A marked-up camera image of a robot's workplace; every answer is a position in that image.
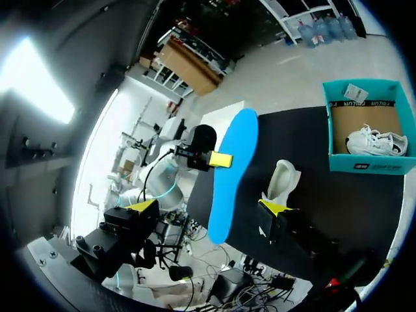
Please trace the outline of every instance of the blue insole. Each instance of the blue insole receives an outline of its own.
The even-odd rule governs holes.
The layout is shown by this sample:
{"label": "blue insole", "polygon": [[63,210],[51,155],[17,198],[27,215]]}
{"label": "blue insole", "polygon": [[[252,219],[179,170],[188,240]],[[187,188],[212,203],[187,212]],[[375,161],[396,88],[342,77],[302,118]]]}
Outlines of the blue insole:
{"label": "blue insole", "polygon": [[219,153],[233,156],[230,168],[214,169],[213,204],[208,223],[208,235],[214,244],[226,241],[233,223],[235,198],[247,167],[257,147],[259,124],[252,109],[241,110],[228,127]]}

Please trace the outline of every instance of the brown cardboard box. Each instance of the brown cardboard box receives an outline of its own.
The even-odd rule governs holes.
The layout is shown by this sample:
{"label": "brown cardboard box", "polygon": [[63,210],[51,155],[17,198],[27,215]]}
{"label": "brown cardboard box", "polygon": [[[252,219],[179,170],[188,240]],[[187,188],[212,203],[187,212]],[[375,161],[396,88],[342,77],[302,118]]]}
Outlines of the brown cardboard box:
{"label": "brown cardboard box", "polygon": [[334,153],[348,153],[345,138],[364,124],[381,133],[402,134],[395,107],[333,107],[331,109]]}
{"label": "brown cardboard box", "polygon": [[147,57],[140,57],[138,62],[143,65],[143,67],[150,68],[151,59]]}
{"label": "brown cardboard box", "polygon": [[174,46],[165,44],[159,57],[163,64],[186,82],[197,95],[202,96],[216,89],[216,84]]}
{"label": "brown cardboard box", "polygon": [[133,161],[125,161],[124,162],[124,170],[133,171],[133,167],[135,166]]}
{"label": "brown cardboard box", "polygon": [[177,49],[179,52],[184,54],[188,59],[192,61],[204,74],[206,74],[215,84],[219,85],[222,82],[222,78],[215,73],[203,60],[195,55],[190,49],[177,43],[176,41],[170,40],[169,45]]}

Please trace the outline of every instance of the teal shoe box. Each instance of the teal shoe box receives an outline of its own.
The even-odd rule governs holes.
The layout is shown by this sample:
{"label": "teal shoe box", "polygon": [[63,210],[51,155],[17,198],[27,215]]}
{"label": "teal shoe box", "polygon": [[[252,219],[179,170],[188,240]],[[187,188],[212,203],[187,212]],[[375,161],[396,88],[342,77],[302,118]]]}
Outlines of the teal shoe box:
{"label": "teal shoe box", "polygon": [[[345,97],[350,84],[368,92],[364,102],[358,103],[351,100],[351,96]],[[323,89],[328,113],[328,155],[331,171],[404,175],[416,166],[415,118],[400,82],[351,79],[324,83]],[[406,155],[397,157],[349,154],[345,140],[351,132],[360,130],[364,124],[381,133],[406,135]]]}

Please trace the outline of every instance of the desk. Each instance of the desk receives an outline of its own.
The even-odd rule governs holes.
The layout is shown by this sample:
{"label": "desk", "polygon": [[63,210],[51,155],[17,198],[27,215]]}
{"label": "desk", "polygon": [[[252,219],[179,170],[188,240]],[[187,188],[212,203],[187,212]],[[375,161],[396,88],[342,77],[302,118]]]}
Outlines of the desk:
{"label": "desk", "polygon": [[[291,161],[302,171],[288,207],[303,210],[318,229],[338,238],[342,252],[372,248],[381,258],[387,255],[400,217],[404,178],[330,172],[324,107],[259,116],[257,149],[240,182],[228,244],[284,273],[310,281],[318,278],[310,259],[300,256],[295,246],[278,252],[259,234],[257,201],[266,192],[279,159]],[[213,172],[198,174],[187,205],[190,216],[206,228]]]}

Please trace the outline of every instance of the blue water jug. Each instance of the blue water jug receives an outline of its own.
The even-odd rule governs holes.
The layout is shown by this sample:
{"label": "blue water jug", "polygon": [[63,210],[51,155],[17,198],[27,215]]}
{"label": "blue water jug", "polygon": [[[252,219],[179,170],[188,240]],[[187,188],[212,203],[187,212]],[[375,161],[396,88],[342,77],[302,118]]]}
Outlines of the blue water jug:
{"label": "blue water jug", "polygon": [[306,46],[310,48],[316,47],[318,45],[318,39],[315,36],[313,28],[309,25],[304,25],[301,21],[299,21],[299,24],[298,31]]}
{"label": "blue water jug", "polygon": [[332,42],[330,30],[322,18],[315,19],[313,23],[313,30],[320,43],[330,44]]}
{"label": "blue water jug", "polygon": [[344,32],[339,24],[338,19],[331,17],[329,14],[325,18],[325,23],[328,26],[332,38],[338,41],[344,41]]}
{"label": "blue water jug", "polygon": [[339,25],[341,26],[345,34],[345,38],[347,38],[348,40],[357,39],[358,36],[356,33],[356,29],[352,25],[351,20],[348,18],[348,16],[343,16],[342,13],[340,13],[340,15],[341,16],[339,17]]}

